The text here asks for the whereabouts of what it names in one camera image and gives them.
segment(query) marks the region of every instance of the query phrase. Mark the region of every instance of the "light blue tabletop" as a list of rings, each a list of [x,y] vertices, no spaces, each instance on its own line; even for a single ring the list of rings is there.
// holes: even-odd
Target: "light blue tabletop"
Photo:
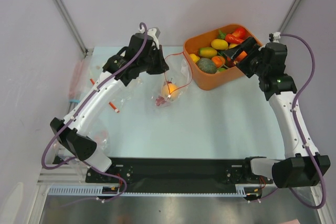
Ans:
[[[84,78],[97,79],[119,47],[96,47]],[[165,56],[182,47],[163,47]],[[242,77],[211,91],[192,81],[171,106],[156,108],[151,99],[159,76],[140,75],[142,83],[115,113],[107,104],[97,123],[109,132],[111,157],[284,158],[280,129],[258,79]]]

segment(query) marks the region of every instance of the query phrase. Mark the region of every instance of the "avocado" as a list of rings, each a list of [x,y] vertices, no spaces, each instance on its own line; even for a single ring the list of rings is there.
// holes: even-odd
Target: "avocado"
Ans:
[[[217,71],[215,63],[207,58],[201,58],[196,65],[205,73],[216,73]]]

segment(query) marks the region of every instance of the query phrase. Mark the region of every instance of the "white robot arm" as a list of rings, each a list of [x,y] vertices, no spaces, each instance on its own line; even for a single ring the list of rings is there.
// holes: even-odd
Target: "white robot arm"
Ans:
[[[330,167],[330,160],[328,156],[320,155],[314,145],[303,121],[299,103],[296,101],[296,104],[292,104],[296,100],[297,88],[293,78],[284,73],[287,47],[279,43],[278,38],[279,33],[270,34],[271,42],[259,47],[256,40],[249,37],[241,45],[224,51],[233,60],[242,51],[247,53],[236,66],[249,78],[254,74],[259,77],[259,87],[276,115],[284,140],[284,160],[247,158],[250,172],[273,179],[279,188],[314,186],[320,181],[320,177],[311,158],[315,159],[322,175]],[[294,116],[297,117],[302,134],[299,134]]]
[[[122,48],[108,60],[90,92],[63,120],[54,118],[50,123],[54,132],[58,132],[68,124],[59,135],[58,141],[79,160],[101,172],[110,167],[111,159],[87,137],[90,125],[97,119],[111,97],[122,92],[140,72],[161,74],[169,69],[163,59],[162,47],[159,45],[159,29],[151,28],[146,31],[146,39],[144,33],[145,30],[141,30],[140,33],[133,35],[129,46]],[[134,55],[140,51],[143,44],[143,50],[137,59],[120,74],[116,74],[128,62],[134,60]]]

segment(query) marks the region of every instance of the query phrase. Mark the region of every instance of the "orange container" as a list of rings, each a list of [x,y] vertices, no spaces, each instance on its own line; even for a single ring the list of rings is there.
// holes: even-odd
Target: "orange container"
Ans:
[[[190,66],[193,70],[193,78],[197,85],[203,90],[211,90],[217,88],[218,86],[225,84],[229,81],[233,81],[238,79],[239,77],[244,76],[244,74],[237,68],[232,67],[223,72],[209,74],[201,71],[196,63],[191,59],[189,54],[198,55],[198,50],[202,47],[210,47],[211,41],[218,37],[218,30],[220,29],[222,32],[226,34],[233,33],[235,29],[238,27],[244,27],[239,24],[230,24],[221,28],[218,28],[213,31],[209,31],[205,34],[198,35],[196,37],[188,39],[183,45],[183,51],[187,58],[187,61],[190,63]],[[253,36],[251,32],[246,29],[246,36]],[[261,45],[260,41],[254,37],[258,44]]]

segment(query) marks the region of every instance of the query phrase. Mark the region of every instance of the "orange fruit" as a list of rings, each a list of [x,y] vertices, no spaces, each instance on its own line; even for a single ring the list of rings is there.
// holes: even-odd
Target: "orange fruit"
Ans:
[[[211,60],[216,65],[216,68],[220,68],[223,64],[225,64],[225,59],[222,56],[214,56]]]
[[[174,101],[177,97],[179,97],[179,91],[177,90],[178,86],[172,83],[168,83],[162,87],[161,96],[164,99],[170,99]]]

